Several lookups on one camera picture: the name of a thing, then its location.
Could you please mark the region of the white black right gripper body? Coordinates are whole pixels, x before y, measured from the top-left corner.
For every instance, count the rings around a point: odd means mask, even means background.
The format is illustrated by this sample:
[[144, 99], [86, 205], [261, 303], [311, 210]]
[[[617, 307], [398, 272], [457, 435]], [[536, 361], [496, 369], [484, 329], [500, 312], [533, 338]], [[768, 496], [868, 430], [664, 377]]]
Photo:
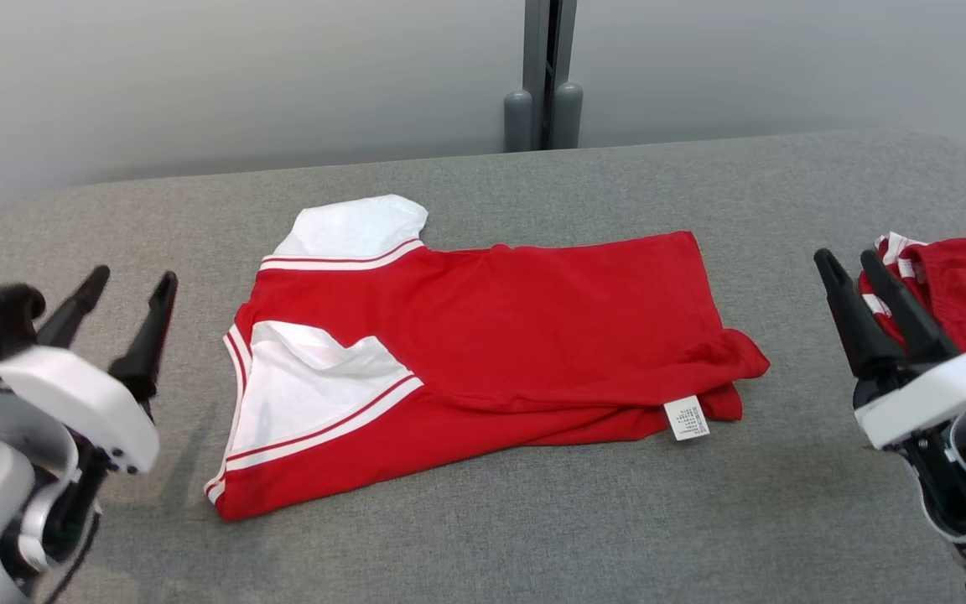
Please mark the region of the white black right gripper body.
[[966, 353], [854, 411], [871, 446], [885, 450], [966, 413]]

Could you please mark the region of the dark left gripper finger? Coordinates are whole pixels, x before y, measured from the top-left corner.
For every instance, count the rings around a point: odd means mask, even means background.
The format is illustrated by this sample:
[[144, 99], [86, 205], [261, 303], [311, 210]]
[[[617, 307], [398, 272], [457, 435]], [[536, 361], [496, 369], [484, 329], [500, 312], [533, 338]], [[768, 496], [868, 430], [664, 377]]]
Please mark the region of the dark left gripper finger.
[[37, 344], [68, 349], [75, 340], [84, 319], [96, 308], [102, 297], [110, 268], [105, 264], [96, 265], [81, 282], [80, 286], [51, 313], [49, 319], [37, 332]]
[[130, 347], [108, 368], [108, 374], [122, 383], [142, 408], [148, 408], [150, 401], [156, 398], [177, 291], [176, 272], [166, 271], [148, 299], [145, 320]]

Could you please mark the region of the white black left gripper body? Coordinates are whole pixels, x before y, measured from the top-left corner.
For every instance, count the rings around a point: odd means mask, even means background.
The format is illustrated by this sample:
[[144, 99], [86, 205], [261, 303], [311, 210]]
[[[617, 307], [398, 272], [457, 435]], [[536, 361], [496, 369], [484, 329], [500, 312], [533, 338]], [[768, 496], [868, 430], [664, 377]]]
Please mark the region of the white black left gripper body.
[[34, 346], [0, 361], [0, 382], [17, 398], [107, 452], [120, 466], [149, 473], [158, 456], [156, 425], [126, 387], [68, 349]]

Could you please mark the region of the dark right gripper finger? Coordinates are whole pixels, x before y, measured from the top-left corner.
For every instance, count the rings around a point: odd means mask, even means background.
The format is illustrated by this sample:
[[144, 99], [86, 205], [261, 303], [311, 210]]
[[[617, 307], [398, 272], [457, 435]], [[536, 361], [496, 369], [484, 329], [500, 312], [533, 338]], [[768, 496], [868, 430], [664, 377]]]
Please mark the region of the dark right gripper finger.
[[904, 358], [901, 345], [881, 329], [842, 263], [827, 248], [813, 261], [852, 375], [870, 381], [896, 370]]
[[874, 251], [863, 251], [860, 260], [871, 290], [889, 310], [901, 334], [909, 362], [942, 362], [959, 354], [942, 326]]

